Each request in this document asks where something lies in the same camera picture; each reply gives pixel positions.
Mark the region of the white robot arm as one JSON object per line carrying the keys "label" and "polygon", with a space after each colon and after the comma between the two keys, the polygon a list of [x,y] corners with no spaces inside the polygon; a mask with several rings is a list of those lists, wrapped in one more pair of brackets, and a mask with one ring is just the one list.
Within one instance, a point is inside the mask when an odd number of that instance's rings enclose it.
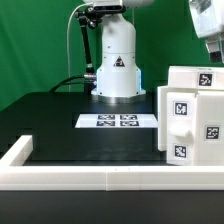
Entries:
{"label": "white robot arm", "polygon": [[[143,98],[141,70],[136,65],[136,29],[124,19],[126,9],[152,5],[156,0],[83,0],[84,18],[93,28],[102,26],[102,63],[96,72],[93,98],[102,102],[131,102]],[[199,38],[210,61],[224,63],[224,0],[188,0]]]}

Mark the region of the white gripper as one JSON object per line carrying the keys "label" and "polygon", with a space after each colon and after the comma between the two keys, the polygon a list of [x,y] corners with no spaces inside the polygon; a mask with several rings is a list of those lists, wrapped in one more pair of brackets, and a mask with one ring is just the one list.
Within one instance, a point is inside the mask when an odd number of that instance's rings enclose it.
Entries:
{"label": "white gripper", "polygon": [[189,9],[197,36],[208,37],[210,61],[224,64],[224,38],[216,35],[224,32],[224,0],[189,0]]}

